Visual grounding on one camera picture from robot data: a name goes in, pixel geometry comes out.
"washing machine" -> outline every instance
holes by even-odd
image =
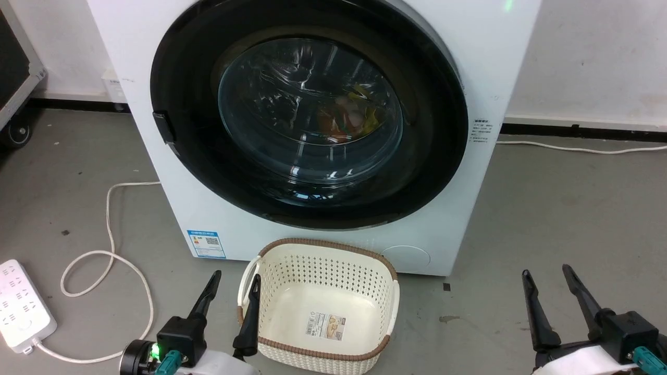
[[[89,5],[194,256],[311,238],[447,276],[540,2]]]

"gray floor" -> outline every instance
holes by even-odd
[[[558,145],[616,149],[641,143],[540,138]],[[454,274],[401,275],[395,335],[370,374],[527,374],[533,366],[520,273],[529,268],[552,325],[564,341],[586,327],[561,274],[574,266],[598,301],[637,310],[667,330],[667,151],[603,156],[529,146],[498,146]],[[25,265],[55,319],[51,349],[91,358],[122,349],[143,330],[147,303],[138,277],[116,263],[92,293],[60,293],[65,266],[109,247],[107,189],[156,175],[132,118],[123,114],[46,111],[35,136],[0,157],[0,262]],[[132,187],[112,201],[119,253],[147,276],[157,313],[149,335],[185,315],[211,273],[223,279],[206,337],[231,352],[242,262],[196,260],[187,251],[160,187]],[[67,281],[72,291],[97,279],[107,259],[89,258]],[[264,374],[309,372],[249,359]],[[116,374],[116,360],[72,365],[35,352],[0,348],[4,374]]]

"black baseboard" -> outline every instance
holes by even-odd
[[[104,101],[82,101],[82,100],[60,100],[60,99],[37,99],[32,98],[26,107],[70,109],[72,111],[93,111],[130,113],[129,106],[124,103],[109,103]],[[519,123],[504,123],[500,129],[501,134],[511,135],[547,135],[551,137],[569,138],[591,138],[591,139],[614,139],[619,141],[645,141],[667,143],[667,132],[660,131],[633,131],[613,129],[592,129],[573,125],[548,126],[548,125],[525,125]]]
[[[41,99],[33,97],[28,100],[25,106],[29,108],[69,109],[71,111],[130,113],[127,104],[110,103],[108,101]]]
[[[500,133],[511,135],[547,135],[550,137],[613,139],[618,141],[667,143],[667,132],[593,129],[590,127],[579,127],[579,125],[567,127],[504,123],[500,129]]]

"white power strip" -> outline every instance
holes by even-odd
[[[33,339],[48,337],[57,327],[49,309],[16,260],[0,264],[0,333],[16,353],[30,354]]]

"white cable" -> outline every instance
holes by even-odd
[[[629,148],[629,149],[619,149],[616,151],[601,151],[599,149],[587,149],[587,148],[576,148],[576,147],[560,147],[554,145],[547,145],[544,143],[531,142],[531,141],[497,141],[496,144],[499,145],[533,145],[546,147],[550,149],[559,149],[561,151],[578,151],[578,152],[588,152],[588,153],[599,153],[601,155],[618,155],[619,153],[628,153],[628,152],[639,152],[639,151],[660,151],[661,149],[667,149],[666,146],[659,147],[641,147],[641,148]]]
[[[160,184],[160,182],[158,182],[158,181],[156,181],[156,182],[125,182],[125,183],[117,183],[114,186],[111,186],[111,188],[107,192],[107,213],[106,213],[106,216],[107,216],[107,233],[109,234],[109,241],[111,242],[111,251],[107,252],[105,250],[93,250],[91,252],[81,254],[76,259],[74,259],[67,266],[67,268],[65,268],[65,271],[63,272],[62,277],[60,277],[60,290],[61,290],[61,292],[63,292],[63,294],[65,294],[68,297],[79,297],[79,296],[82,296],[82,295],[90,292],[91,290],[95,289],[95,287],[98,286],[99,283],[102,282],[102,280],[104,280],[104,277],[106,277],[106,275],[109,273],[109,270],[111,269],[111,265],[113,264],[113,259],[114,258],[118,259],[119,261],[121,261],[125,264],[127,264],[132,270],[134,270],[134,272],[137,272],[137,275],[139,275],[139,277],[141,278],[141,282],[143,282],[143,287],[146,289],[146,296],[148,297],[148,308],[149,308],[148,325],[146,326],[146,329],[143,331],[143,333],[139,337],[140,340],[143,340],[144,337],[146,337],[146,335],[148,334],[148,331],[151,330],[151,327],[153,325],[153,316],[155,315],[155,310],[153,309],[153,297],[151,296],[151,289],[148,286],[148,282],[146,281],[146,277],[144,277],[144,275],[141,273],[141,271],[139,271],[139,268],[137,268],[129,260],[126,260],[125,258],[116,254],[116,245],[115,245],[115,242],[113,241],[113,234],[111,233],[111,223],[110,223],[111,220],[109,219],[109,206],[110,206],[109,202],[111,200],[111,192],[115,188],[119,188],[121,186],[144,186],[144,185],[159,185],[159,184]],[[104,272],[102,273],[102,276],[100,276],[99,279],[97,279],[97,281],[93,283],[93,285],[91,285],[90,287],[88,287],[88,289],[86,289],[82,292],[70,293],[67,290],[65,290],[65,278],[67,277],[67,274],[72,269],[72,267],[79,260],[82,260],[83,258],[85,258],[87,256],[91,256],[91,255],[95,255],[95,254],[103,254],[103,255],[108,255],[110,257],[109,258],[109,264],[107,264],[107,269],[104,270]],[[118,353],[114,353],[114,354],[111,354],[109,356],[94,358],[94,359],[91,359],[91,360],[77,360],[77,359],[65,357],[65,356],[62,356],[58,353],[53,352],[52,350],[44,347],[44,345],[37,339],[34,339],[33,344],[36,347],[42,349],[42,351],[44,351],[44,353],[46,353],[46,354],[48,354],[48,355],[50,355],[54,358],[57,358],[59,360],[65,361],[65,362],[76,363],[76,364],[91,364],[91,363],[104,362],[106,360],[110,360],[110,359],[114,359],[116,357],[120,357],[123,354],[123,352],[120,351]]]

